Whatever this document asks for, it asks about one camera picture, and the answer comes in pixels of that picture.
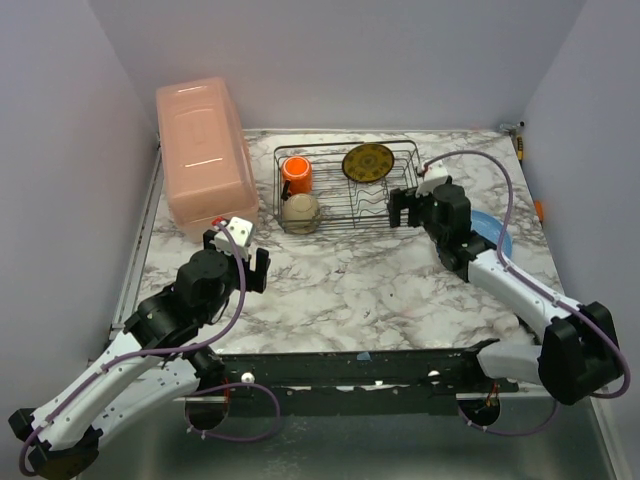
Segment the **yellow patterned plate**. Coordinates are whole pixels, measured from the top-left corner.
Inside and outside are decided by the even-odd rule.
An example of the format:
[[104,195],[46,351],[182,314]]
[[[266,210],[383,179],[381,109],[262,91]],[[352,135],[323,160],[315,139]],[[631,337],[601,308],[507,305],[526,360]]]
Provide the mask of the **yellow patterned plate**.
[[342,160],[342,172],[357,183],[374,183],[386,177],[395,164],[393,152],[385,145],[365,143],[351,149]]

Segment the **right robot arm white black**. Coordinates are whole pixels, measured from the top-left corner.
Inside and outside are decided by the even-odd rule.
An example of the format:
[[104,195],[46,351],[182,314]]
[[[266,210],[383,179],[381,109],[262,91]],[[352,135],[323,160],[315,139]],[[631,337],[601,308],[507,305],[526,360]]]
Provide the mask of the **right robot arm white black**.
[[394,189],[387,210],[391,227],[424,229],[448,271],[508,306],[537,337],[536,345],[492,341],[480,347],[476,359],[486,377],[541,385],[564,405],[623,377],[609,310],[566,297],[506,258],[473,230],[462,187],[445,183],[424,196],[414,188]]

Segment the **white ceramic bowl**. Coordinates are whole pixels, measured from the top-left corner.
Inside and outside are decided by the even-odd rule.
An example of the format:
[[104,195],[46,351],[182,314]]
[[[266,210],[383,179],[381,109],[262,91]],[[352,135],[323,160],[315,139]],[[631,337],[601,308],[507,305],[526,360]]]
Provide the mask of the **white ceramic bowl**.
[[311,194],[292,195],[284,202],[282,209],[282,227],[290,234],[310,234],[321,223],[321,211],[318,200]]

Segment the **orange mug black handle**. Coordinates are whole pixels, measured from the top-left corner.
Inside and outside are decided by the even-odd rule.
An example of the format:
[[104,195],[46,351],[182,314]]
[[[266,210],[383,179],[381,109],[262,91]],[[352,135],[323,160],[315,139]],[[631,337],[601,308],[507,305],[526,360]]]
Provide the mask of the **orange mug black handle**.
[[288,157],[281,166],[283,185],[281,198],[287,200],[296,194],[310,194],[312,191],[312,165],[303,156]]

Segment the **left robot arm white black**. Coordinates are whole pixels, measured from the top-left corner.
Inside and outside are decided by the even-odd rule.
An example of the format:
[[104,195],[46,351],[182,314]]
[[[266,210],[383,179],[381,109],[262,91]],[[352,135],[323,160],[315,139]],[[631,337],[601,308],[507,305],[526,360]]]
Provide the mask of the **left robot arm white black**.
[[101,354],[71,385],[38,408],[8,419],[22,441],[26,477],[72,479],[98,457],[101,444],[138,414],[225,383],[223,361],[195,337],[232,293],[263,293],[271,259],[212,245],[182,265],[173,283],[142,301]]

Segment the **blue plate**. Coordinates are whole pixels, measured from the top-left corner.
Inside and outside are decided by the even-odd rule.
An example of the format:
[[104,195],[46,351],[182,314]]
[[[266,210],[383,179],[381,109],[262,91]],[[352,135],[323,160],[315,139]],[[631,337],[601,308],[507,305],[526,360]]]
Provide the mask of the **blue plate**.
[[[490,242],[497,244],[499,240],[500,233],[503,228],[503,224],[500,220],[495,218],[494,216],[479,210],[471,211],[471,227],[472,229],[483,236]],[[502,251],[503,255],[507,258],[512,258],[512,237],[509,232],[506,232],[503,244]]]

